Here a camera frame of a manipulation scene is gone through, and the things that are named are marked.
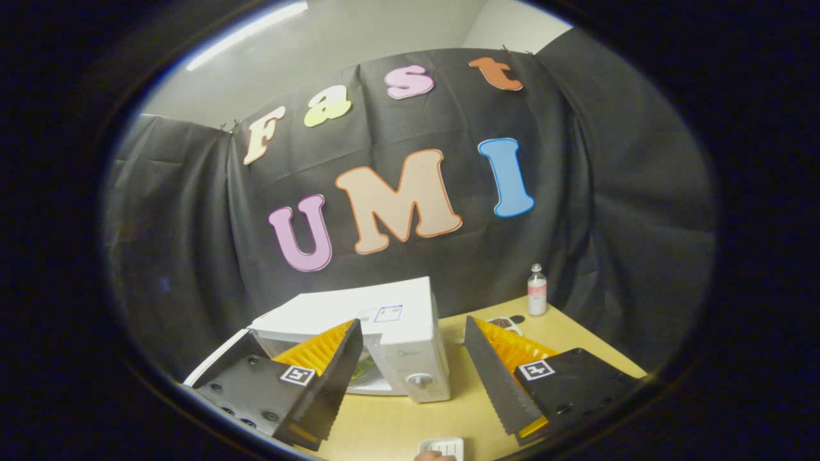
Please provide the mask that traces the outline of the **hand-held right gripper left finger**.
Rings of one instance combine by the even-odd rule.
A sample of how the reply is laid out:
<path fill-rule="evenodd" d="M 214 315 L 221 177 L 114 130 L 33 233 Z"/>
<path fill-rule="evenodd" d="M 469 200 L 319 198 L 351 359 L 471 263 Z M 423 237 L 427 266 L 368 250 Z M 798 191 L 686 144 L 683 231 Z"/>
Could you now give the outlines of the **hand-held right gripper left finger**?
<path fill-rule="evenodd" d="M 191 387 L 267 437 L 316 451 L 330 437 L 363 348 L 357 319 L 279 353 L 246 328 L 194 370 Z"/>

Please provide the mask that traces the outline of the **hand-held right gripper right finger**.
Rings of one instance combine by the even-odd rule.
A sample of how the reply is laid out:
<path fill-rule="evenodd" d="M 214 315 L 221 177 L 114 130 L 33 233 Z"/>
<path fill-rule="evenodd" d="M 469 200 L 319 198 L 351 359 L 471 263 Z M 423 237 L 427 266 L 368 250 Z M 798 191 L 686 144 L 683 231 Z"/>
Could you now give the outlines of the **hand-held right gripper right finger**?
<path fill-rule="evenodd" d="M 472 316 L 464 344 L 504 431 L 519 444 L 590 423 L 641 384 L 585 348 L 556 353 Z"/>

